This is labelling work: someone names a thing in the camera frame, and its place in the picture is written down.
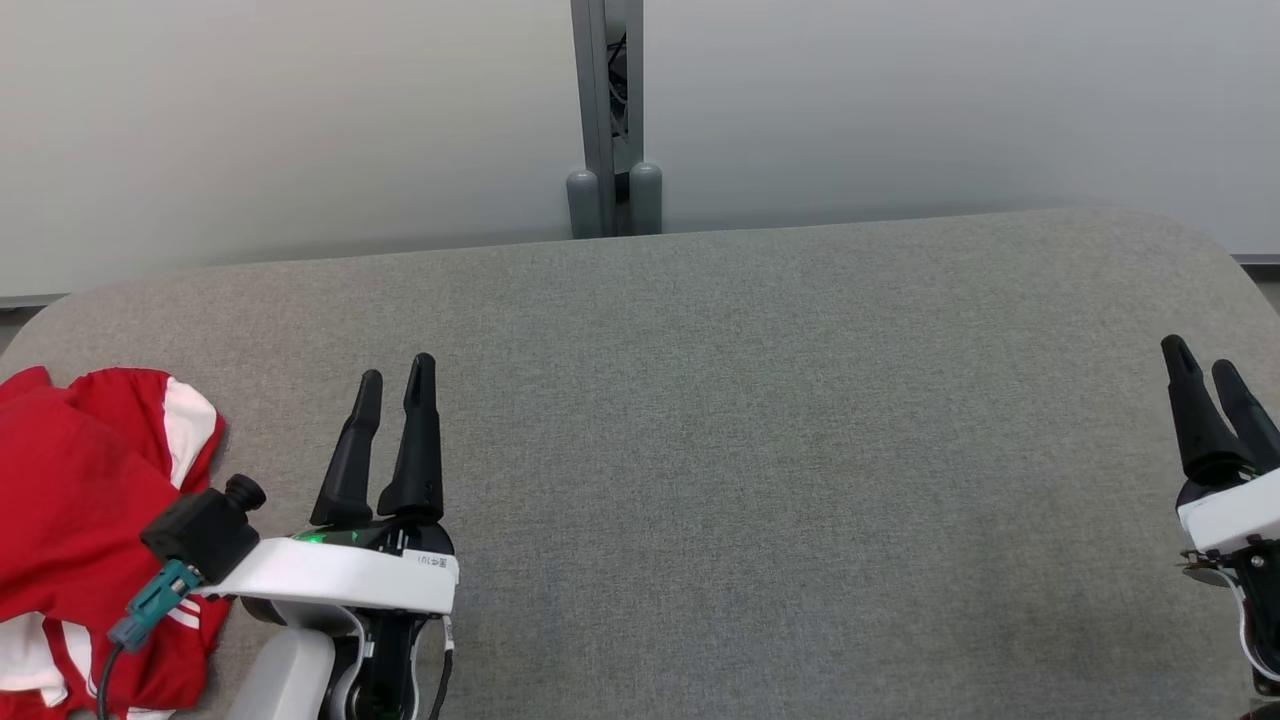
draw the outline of gray vertical pole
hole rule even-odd
[[[627,149],[631,232],[662,232],[662,170],[644,155],[644,0],[627,0]]]
[[[604,38],[604,0],[570,0],[573,18],[573,54],[577,60],[577,97],[582,110],[582,155],[586,169],[595,176],[596,206],[599,209],[600,236],[612,237],[617,233],[614,223],[614,182],[613,182],[613,127],[609,123],[609,73],[605,63],[609,58]],[[581,193],[584,178],[570,176],[567,187],[571,195]],[[570,202],[572,213],[575,202]],[[589,220],[573,220],[575,237],[577,232],[594,224]]]

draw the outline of red cloth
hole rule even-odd
[[[106,632],[160,569],[138,533],[179,489],[209,486],[221,433],[212,406],[159,370],[100,370],[61,389],[44,368],[31,368],[0,384],[0,507],[9,510],[0,624],[42,614],[67,689],[47,708],[47,693],[0,693],[0,717],[93,707],[110,651]],[[193,706],[228,610],[224,601],[192,596],[138,653],[120,655],[108,698],[113,712],[141,717],[138,708]],[[20,684],[4,685],[4,671],[0,687]]]

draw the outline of cable connector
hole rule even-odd
[[[128,615],[111,626],[106,638],[123,647],[124,652],[137,652],[147,642],[151,630],[160,624],[160,619],[178,607],[182,598],[200,582],[195,568],[182,560],[169,560],[142,592],[133,596],[125,610]]]

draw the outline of white partition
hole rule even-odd
[[[668,232],[1105,202],[1280,252],[1275,0],[643,9]]]
[[[570,0],[0,0],[0,299],[570,237]]]

